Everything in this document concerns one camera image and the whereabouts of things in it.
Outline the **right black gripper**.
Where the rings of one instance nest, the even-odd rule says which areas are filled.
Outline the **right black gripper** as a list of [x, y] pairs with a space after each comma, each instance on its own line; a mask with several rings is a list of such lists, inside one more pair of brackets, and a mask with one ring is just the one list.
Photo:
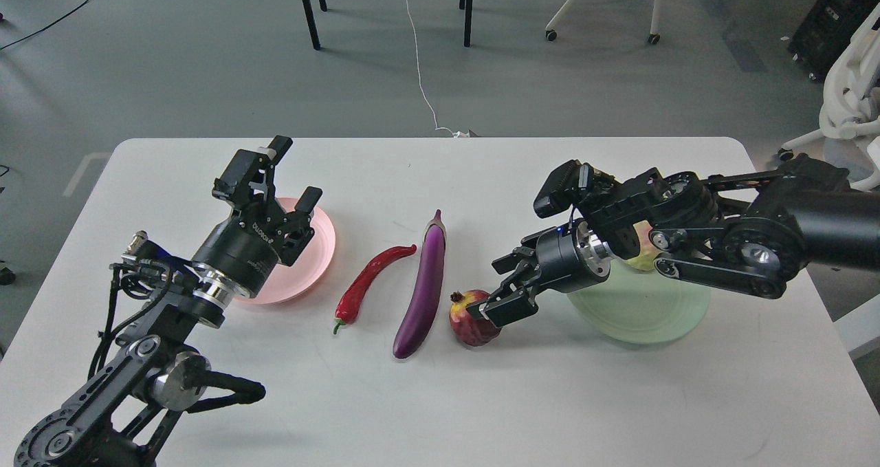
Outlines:
[[507, 276], [499, 288], [466, 312], [476, 321], [503, 328], [533, 316], [540, 309], [537, 295], [544, 290], [570, 294], [605, 282], [611, 273], [611, 254], [586, 223], [572, 223], [538, 231], [520, 239], [509, 254], [492, 261], [497, 274], [513, 272], [525, 262], [538, 272], [536, 284], [525, 274]]

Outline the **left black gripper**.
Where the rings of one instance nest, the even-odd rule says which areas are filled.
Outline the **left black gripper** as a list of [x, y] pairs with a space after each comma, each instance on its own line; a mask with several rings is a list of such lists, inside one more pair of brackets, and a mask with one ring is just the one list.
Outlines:
[[[214, 179], [212, 197], [235, 211], [263, 206], [274, 197], [274, 169], [292, 145], [291, 138], [277, 135], [255, 151], [239, 149]], [[254, 298], [276, 264], [295, 264], [314, 237], [311, 220], [322, 194], [321, 188], [307, 187], [288, 213], [273, 206], [273, 213], [251, 208], [229, 217], [208, 235], [192, 264], [222, 273], [239, 286], [242, 296]]]

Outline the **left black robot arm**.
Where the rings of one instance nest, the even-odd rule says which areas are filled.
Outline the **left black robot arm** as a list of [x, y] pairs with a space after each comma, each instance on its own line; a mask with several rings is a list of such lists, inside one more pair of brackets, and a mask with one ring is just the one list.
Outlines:
[[186, 339], [219, 328], [233, 298], [254, 298], [277, 265], [291, 266], [315, 231], [322, 191], [307, 187], [292, 211], [274, 172], [292, 147], [277, 135], [236, 151], [212, 195], [230, 206], [190, 259], [136, 232], [111, 268], [106, 326], [86, 383], [19, 442], [16, 466], [153, 466], [180, 417], [261, 401], [260, 382], [211, 369]]

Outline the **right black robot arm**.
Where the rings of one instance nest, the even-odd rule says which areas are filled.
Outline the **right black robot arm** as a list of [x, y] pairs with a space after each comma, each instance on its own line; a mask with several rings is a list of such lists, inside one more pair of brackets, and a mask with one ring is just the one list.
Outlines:
[[556, 167], [532, 207], [539, 217], [580, 217], [522, 238], [493, 261], [502, 285], [466, 311], [502, 328], [538, 311], [546, 290], [570, 294], [605, 282], [610, 260], [640, 253], [636, 224], [650, 225], [670, 279], [775, 300], [812, 261], [878, 270], [878, 195], [856, 191], [848, 171], [805, 154], [779, 169], [701, 179], [648, 169], [617, 182], [578, 160]]

